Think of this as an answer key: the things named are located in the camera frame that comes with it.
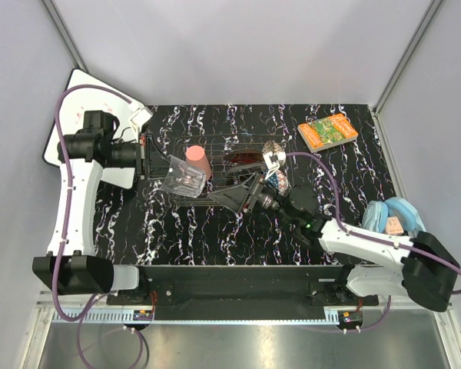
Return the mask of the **blue triangle pattern bowl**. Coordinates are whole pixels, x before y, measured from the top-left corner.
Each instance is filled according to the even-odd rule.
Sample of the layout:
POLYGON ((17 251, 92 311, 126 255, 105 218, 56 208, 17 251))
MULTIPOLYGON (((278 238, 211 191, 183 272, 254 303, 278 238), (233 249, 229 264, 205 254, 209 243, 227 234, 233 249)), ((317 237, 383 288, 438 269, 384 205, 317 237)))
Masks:
POLYGON ((285 196, 289 191, 289 181, 287 176, 280 170, 273 173, 268 179, 267 183, 277 191, 281 196, 285 196))

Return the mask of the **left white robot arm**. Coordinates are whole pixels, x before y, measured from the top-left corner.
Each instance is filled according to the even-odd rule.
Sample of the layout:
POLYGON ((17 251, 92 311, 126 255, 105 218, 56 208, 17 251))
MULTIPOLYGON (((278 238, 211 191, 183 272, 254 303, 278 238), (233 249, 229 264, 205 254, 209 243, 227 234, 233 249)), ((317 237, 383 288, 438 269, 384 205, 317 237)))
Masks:
POLYGON ((86 111, 83 125, 58 143, 61 194, 55 229, 33 273, 59 295, 123 291, 143 304, 151 286, 135 266, 115 265, 95 254, 95 199, 107 169, 128 170, 137 181, 163 180, 170 161, 146 132, 139 142, 116 138, 119 120, 105 111, 86 111))

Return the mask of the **red white patterned bowl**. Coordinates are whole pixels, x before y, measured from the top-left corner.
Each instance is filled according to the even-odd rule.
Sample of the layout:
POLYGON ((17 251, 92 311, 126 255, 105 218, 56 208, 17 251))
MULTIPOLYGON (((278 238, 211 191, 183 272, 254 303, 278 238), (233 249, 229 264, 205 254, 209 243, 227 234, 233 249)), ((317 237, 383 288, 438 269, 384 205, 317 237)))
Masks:
POLYGON ((283 162, 286 159, 286 153, 285 149, 278 144, 277 142, 273 140, 267 141, 262 149, 263 156, 265 155, 271 155, 271 156, 277 156, 277 161, 283 162))

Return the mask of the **red floral plate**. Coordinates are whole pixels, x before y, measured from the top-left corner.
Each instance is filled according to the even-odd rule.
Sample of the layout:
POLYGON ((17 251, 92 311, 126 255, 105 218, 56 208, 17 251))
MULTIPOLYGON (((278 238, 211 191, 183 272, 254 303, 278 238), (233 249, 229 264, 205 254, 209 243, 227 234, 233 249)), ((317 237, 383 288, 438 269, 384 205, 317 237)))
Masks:
POLYGON ((264 162, 262 152, 254 149, 239 149, 230 151, 224 155, 223 160, 236 165, 264 162))

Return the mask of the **clear glass plate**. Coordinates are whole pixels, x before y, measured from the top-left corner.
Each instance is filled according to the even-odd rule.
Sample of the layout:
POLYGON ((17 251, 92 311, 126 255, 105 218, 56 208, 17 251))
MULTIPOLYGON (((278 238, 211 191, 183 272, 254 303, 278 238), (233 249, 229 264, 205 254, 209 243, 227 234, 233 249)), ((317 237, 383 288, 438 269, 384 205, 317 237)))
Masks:
POLYGON ((226 176, 252 175, 253 173, 262 174, 266 170, 267 166, 262 161, 257 161, 254 163, 235 165, 227 170, 226 176))

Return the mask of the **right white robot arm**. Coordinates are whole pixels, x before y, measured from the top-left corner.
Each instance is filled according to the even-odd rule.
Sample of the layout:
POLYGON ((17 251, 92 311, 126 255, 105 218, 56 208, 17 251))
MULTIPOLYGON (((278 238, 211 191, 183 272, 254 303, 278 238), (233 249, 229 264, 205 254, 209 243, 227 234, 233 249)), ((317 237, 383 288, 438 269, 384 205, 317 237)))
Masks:
POLYGON ((296 185, 280 195, 258 174, 208 197, 234 213, 256 206, 273 210, 293 225, 297 242, 305 248, 365 260, 365 265, 351 267, 333 286, 341 304, 368 295, 402 296, 428 310, 444 312, 455 293, 459 263, 428 232, 412 238, 389 236, 344 224, 320 212, 312 188, 296 185))

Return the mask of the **clear drinking glass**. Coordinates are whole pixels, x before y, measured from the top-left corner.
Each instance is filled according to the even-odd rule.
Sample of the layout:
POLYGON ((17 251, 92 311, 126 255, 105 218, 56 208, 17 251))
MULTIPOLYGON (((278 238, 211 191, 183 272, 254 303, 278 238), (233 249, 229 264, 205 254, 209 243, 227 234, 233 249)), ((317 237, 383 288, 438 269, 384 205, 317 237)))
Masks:
POLYGON ((173 155, 168 157, 169 167, 161 190, 188 198, 199 197, 206 185, 205 172, 173 155))

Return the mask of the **pink plastic cup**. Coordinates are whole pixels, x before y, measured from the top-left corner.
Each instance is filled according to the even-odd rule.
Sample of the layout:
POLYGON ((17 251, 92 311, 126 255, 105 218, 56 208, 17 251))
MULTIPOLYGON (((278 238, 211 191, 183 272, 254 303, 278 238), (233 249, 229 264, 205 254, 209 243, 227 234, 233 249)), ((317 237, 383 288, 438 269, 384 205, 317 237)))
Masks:
POLYGON ((206 151, 202 146, 200 145, 190 146, 186 150, 185 156, 186 156, 186 162, 189 165, 196 167, 205 173, 207 181, 211 179, 212 172, 211 172, 210 163, 207 159, 206 151))

